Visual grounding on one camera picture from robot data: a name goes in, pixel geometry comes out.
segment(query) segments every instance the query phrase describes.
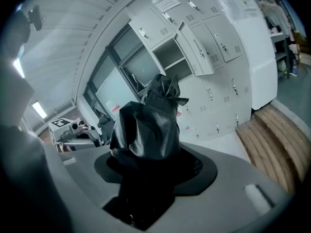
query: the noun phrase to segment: green floor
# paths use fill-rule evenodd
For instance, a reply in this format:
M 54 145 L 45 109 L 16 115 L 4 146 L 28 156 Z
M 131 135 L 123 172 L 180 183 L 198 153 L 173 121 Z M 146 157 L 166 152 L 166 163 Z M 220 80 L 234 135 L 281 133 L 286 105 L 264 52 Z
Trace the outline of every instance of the green floor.
M 297 77 L 279 80 L 276 98 L 311 128 L 311 66 L 299 68 Z

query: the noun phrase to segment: bottle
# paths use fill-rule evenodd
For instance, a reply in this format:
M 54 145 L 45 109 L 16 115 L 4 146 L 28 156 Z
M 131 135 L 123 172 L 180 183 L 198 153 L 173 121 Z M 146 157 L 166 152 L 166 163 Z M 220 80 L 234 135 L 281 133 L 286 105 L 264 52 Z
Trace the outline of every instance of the bottle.
M 293 60 L 293 74 L 298 75 L 298 66 L 296 60 Z

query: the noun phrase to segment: fluorescent light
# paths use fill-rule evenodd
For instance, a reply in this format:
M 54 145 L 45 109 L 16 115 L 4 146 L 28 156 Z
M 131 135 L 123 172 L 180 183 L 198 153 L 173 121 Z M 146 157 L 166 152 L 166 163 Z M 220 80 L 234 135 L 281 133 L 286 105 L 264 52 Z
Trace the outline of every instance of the fluorescent light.
M 21 68 L 19 59 L 15 60 L 15 61 L 13 62 L 13 65 L 15 66 L 16 70 L 19 72 L 19 74 L 21 75 L 21 77 L 22 77 L 22 78 L 25 78 L 25 75 L 24 75 L 23 69 Z
M 36 102 L 33 104 L 33 108 L 35 109 L 35 111 L 38 112 L 38 114 L 42 117 L 45 118 L 47 116 L 47 114 L 44 112 L 44 110 L 42 109 L 41 105 L 39 104 L 39 102 Z

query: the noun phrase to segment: wooden stairs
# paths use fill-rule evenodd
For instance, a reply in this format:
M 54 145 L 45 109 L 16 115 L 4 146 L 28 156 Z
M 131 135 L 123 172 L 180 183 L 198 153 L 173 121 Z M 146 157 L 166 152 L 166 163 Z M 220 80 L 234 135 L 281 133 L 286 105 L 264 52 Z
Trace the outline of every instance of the wooden stairs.
M 272 105 L 236 128 L 251 163 L 294 193 L 309 169 L 311 144 L 298 127 Z

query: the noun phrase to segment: wooden plank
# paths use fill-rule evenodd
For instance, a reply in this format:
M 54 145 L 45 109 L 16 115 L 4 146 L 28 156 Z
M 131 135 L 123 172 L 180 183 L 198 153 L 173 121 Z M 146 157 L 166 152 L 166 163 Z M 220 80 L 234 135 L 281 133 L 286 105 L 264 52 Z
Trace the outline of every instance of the wooden plank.
M 260 144 L 262 145 L 262 147 L 264 148 L 264 150 L 267 153 L 268 158 L 271 161 L 271 164 L 273 166 L 273 169 L 276 173 L 276 177 L 277 177 L 277 182 L 286 190 L 289 191 L 288 186 L 287 186 L 287 182 L 282 170 L 282 167 L 280 165 L 280 163 L 278 162 L 274 152 L 272 151 L 271 147 L 269 146 L 268 142 L 266 141 L 266 139 L 263 137 L 264 134 L 264 129 L 262 127 L 256 127 L 256 121 L 255 120 L 250 120 L 248 122 L 248 127 L 251 129 L 251 131 L 254 133 L 254 135 L 257 137 L 258 141 L 260 142 Z
M 269 104 L 267 106 L 267 109 L 270 109 L 271 111 L 273 111 L 276 115 L 279 116 L 279 118 L 281 118 L 281 120 L 283 122 L 287 123 L 287 125 L 294 131 L 293 135 L 295 136 L 297 141 L 299 141 L 299 144 L 301 144 L 301 146 L 305 147 L 306 153 L 307 153 L 308 157 L 311 159 L 311 143 L 306 138 L 306 136 L 302 133 L 302 131 L 297 127 L 297 125 L 294 124 L 287 116 L 285 116 L 276 107 Z
M 258 136 L 254 134 L 251 127 L 252 127 L 251 123 L 247 122 L 244 130 L 247 133 L 247 135 L 249 136 L 249 138 L 251 139 L 251 141 L 253 142 L 253 144 L 256 148 L 256 151 L 257 151 L 258 155 L 260 156 L 260 158 L 263 162 L 263 165 L 267 171 L 268 176 L 270 177 L 271 180 L 278 183 L 276 172 L 273 168 L 271 160 L 270 160 L 269 156 L 267 155 L 264 147 L 262 146 L 260 141 L 257 139 Z
M 295 139 L 293 138 L 293 136 L 288 132 L 288 128 L 282 126 L 282 124 L 275 117 L 273 117 L 267 109 L 262 110 L 262 113 L 264 113 L 266 115 L 266 117 L 268 117 L 270 119 L 270 121 L 272 123 L 274 123 L 274 125 L 279 129 L 279 131 L 284 136 L 284 138 L 281 138 L 281 140 L 284 139 L 284 141 L 281 141 L 283 143 L 284 147 L 285 148 L 291 148 L 297 153 L 297 155 L 299 156 L 300 161 L 303 165 L 303 168 L 307 173 L 307 170 L 309 167 L 309 162 L 307 160 L 307 157 L 306 157 L 305 153 L 301 150 L 301 148 L 298 146 L 298 144 L 295 141 Z
M 271 130 L 271 132 L 273 132 L 277 137 L 277 139 L 282 143 L 284 149 L 287 151 L 287 153 L 289 154 L 290 158 L 294 163 L 300 181 L 303 181 L 306 174 L 306 169 L 304 167 L 303 162 L 300 159 L 300 156 L 293 149 L 290 142 L 286 139 L 286 137 L 278 129 L 278 127 L 262 111 L 256 111 L 255 114 L 259 117 L 260 120 L 262 120 L 264 124 L 267 125 L 267 127 Z
M 284 156 L 283 150 L 277 146 L 277 144 L 273 141 L 273 138 L 266 132 L 266 130 L 257 122 L 257 120 L 252 121 L 253 125 L 260 131 L 262 137 L 267 142 L 271 151 L 274 153 L 284 175 L 287 191 L 291 194 L 295 192 L 295 183 L 298 180 L 298 174 L 295 171 L 295 167 L 291 168 L 294 164 L 291 159 L 287 156 Z
M 260 171 L 267 174 L 267 171 L 263 165 L 261 157 L 258 155 L 256 148 L 252 141 L 249 139 L 247 133 L 244 131 L 245 124 L 241 124 L 236 128 L 238 136 L 244 144 L 245 150 L 254 166 L 256 166 Z

